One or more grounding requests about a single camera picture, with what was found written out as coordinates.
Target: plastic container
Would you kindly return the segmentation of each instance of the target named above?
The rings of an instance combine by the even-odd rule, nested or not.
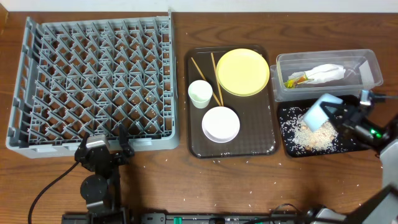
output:
[[[336,50],[278,55],[277,65],[270,67],[276,102],[319,98],[324,93],[334,96],[359,96],[361,90],[382,85],[383,78],[372,50]],[[286,88],[284,82],[294,72],[311,70],[326,63],[342,65],[345,77],[322,84],[302,84]]]
[[[310,109],[304,114],[303,121],[310,128],[312,132],[318,130],[325,122],[329,120],[328,115],[323,111],[320,104],[322,102],[342,104],[343,100],[330,95],[329,93],[325,93],[311,106]],[[330,113],[336,112],[336,108],[328,107],[327,110]]]
[[[179,144],[169,16],[37,24],[27,18],[6,145],[29,158],[72,156],[85,133],[136,151]]]

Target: wooden chopstick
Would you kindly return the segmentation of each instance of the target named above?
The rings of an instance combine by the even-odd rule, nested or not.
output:
[[[220,95],[221,105],[224,106],[223,95],[221,94],[220,83],[218,82],[218,78],[217,78],[216,63],[214,62],[213,53],[211,53],[211,60],[213,61],[214,75],[216,76],[216,80],[217,80],[218,94]]]
[[[192,62],[195,64],[195,66],[196,66],[196,68],[197,68],[197,70],[198,70],[198,72],[199,72],[201,78],[202,78],[204,81],[207,82],[205,76],[204,76],[203,73],[201,72],[200,68],[198,67],[198,65],[197,65],[197,63],[195,62],[195,60],[193,59],[193,57],[192,57],[191,59],[192,59]],[[214,92],[213,92],[213,97],[214,97],[214,99],[217,101],[218,106],[221,106],[221,103],[218,101],[217,96],[214,94]]]

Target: white bowl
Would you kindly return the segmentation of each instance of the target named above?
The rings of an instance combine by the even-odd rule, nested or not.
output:
[[[201,121],[201,128],[205,136],[217,143],[225,143],[234,139],[238,135],[240,127],[236,113],[225,106],[210,109]]]

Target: gray plastic dish rack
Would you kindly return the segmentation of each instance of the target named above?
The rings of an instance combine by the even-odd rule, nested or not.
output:
[[[29,158],[74,155],[85,133],[136,151],[179,144],[169,16],[36,24],[26,21],[6,138]]]

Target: wooden table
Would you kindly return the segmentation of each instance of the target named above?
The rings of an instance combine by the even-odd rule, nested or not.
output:
[[[36,195],[67,170],[72,157],[28,159],[5,147],[22,33],[27,16],[38,23],[164,15],[132,12],[12,12],[0,16],[0,223],[26,223]],[[180,104],[180,145],[139,152],[121,168],[123,203],[139,212],[267,213],[281,203],[306,209],[317,203],[351,212],[381,188],[382,165],[373,151],[290,159],[273,156],[200,160],[187,149],[184,55],[194,47],[259,44],[270,63],[282,53],[372,49],[384,84],[397,94],[397,14],[176,13],[175,38]],[[397,104],[378,105],[374,122],[384,125]],[[60,223],[65,212],[85,212],[80,184],[90,172],[77,167],[39,200],[34,223]]]

